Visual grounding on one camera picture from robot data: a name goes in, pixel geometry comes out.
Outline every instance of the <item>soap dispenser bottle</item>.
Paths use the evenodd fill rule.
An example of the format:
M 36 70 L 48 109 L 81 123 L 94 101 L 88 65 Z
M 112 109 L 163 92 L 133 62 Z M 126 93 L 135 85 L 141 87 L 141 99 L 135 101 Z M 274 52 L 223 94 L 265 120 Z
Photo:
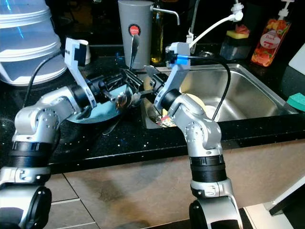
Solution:
M 251 58 L 251 62 L 264 67 L 271 65 L 291 23 L 285 19 L 288 15 L 288 5 L 295 0 L 282 0 L 286 5 L 278 13 L 279 17 L 270 18 Z
M 162 8 L 161 1 L 156 0 L 155 8 Z M 152 16 L 152 47 L 151 47 L 151 62 L 160 63 L 163 53 L 163 13 L 154 11 Z

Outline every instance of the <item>white tube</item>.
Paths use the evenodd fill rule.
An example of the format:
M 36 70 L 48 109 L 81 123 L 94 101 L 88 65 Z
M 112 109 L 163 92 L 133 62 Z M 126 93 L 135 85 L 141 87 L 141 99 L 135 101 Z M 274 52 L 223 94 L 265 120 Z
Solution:
M 211 31 L 212 29 L 214 29 L 215 27 L 217 27 L 218 25 L 226 22 L 226 21 L 231 21 L 235 19 L 235 15 L 231 14 L 229 17 L 226 17 L 224 19 L 221 19 L 220 21 L 216 22 L 214 25 L 212 25 L 211 27 L 209 27 L 206 31 L 204 31 L 202 34 L 200 34 L 195 40 L 193 40 L 192 43 L 189 44 L 190 48 L 192 48 L 192 46 L 194 44 L 196 44 L 204 35 L 206 35 L 209 31 Z

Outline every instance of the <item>stainless steel sink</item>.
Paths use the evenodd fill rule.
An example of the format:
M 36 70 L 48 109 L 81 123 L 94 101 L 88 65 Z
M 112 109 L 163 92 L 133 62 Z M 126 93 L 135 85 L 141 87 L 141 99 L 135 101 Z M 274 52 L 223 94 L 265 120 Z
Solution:
M 218 122 L 274 115 L 294 114 L 296 110 L 239 64 L 230 64 L 231 83 L 219 110 Z M 167 75 L 171 70 L 158 68 Z M 144 76 L 144 88 L 149 89 L 149 77 Z M 221 65 L 191 66 L 181 85 L 181 92 L 199 97 L 209 108 L 216 108 L 223 94 L 227 73 Z M 154 122 L 159 115 L 153 105 L 144 100 L 142 117 L 146 128 L 158 128 Z

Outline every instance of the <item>black backsplash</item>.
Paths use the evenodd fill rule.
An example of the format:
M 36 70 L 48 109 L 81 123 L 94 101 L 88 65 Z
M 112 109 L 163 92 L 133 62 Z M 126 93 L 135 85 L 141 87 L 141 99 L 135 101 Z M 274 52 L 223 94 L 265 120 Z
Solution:
M 62 43 L 66 36 L 75 39 L 86 39 L 90 44 L 122 44 L 120 18 L 117 0 L 46 0 L 50 6 L 55 30 Z M 244 18 L 242 22 L 250 30 L 253 46 L 256 45 L 269 17 L 277 16 L 285 6 L 280 0 L 242 0 Z M 230 15 L 234 0 L 201 0 L 194 27 L 195 35 L 199 35 L 213 23 Z M 181 25 L 176 25 L 173 15 L 164 15 L 164 45 L 172 42 L 184 42 L 191 25 L 195 0 L 178 0 L 175 3 L 163 2 L 165 9 L 175 10 L 181 18 Z M 288 18 L 293 24 L 279 51 L 280 55 L 292 58 L 303 42 L 298 31 L 304 27 L 303 9 L 305 1 L 297 0 L 289 6 Z M 235 23 L 225 22 L 212 30 L 200 40 L 200 43 L 222 43 L 227 30 L 234 29 Z

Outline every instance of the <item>kitchen faucet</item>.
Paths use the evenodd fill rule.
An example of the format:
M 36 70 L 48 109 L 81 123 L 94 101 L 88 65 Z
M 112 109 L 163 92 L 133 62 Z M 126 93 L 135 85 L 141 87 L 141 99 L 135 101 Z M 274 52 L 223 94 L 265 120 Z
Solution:
M 242 9 L 244 8 L 244 6 L 241 3 L 239 3 L 238 0 L 234 0 L 234 1 L 235 1 L 235 4 L 231 8 L 231 11 L 232 11 L 233 14 L 230 15 L 229 17 L 227 17 L 227 18 L 224 18 L 224 19 L 218 21 L 217 23 L 215 23 L 214 25 L 209 27 L 200 36 L 198 36 L 198 40 L 201 39 L 205 34 L 207 34 L 213 28 L 215 28 L 216 26 L 218 26 L 219 24 L 221 24 L 225 21 L 240 21 L 243 18 Z M 196 0 L 195 6 L 194 6 L 192 24 L 191 24 L 191 27 L 189 28 L 188 35 L 186 35 L 186 43 L 192 44 L 190 46 L 191 54 L 194 54 L 195 49 L 196 49 L 196 42 L 193 41 L 194 40 L 194 33 L 193 32 L 194 32 L 194 27 L 195 27 L 195 21 L 196 21 L 196 15 L 197 15 L 199 2 L 200 2 L 200 0 Z

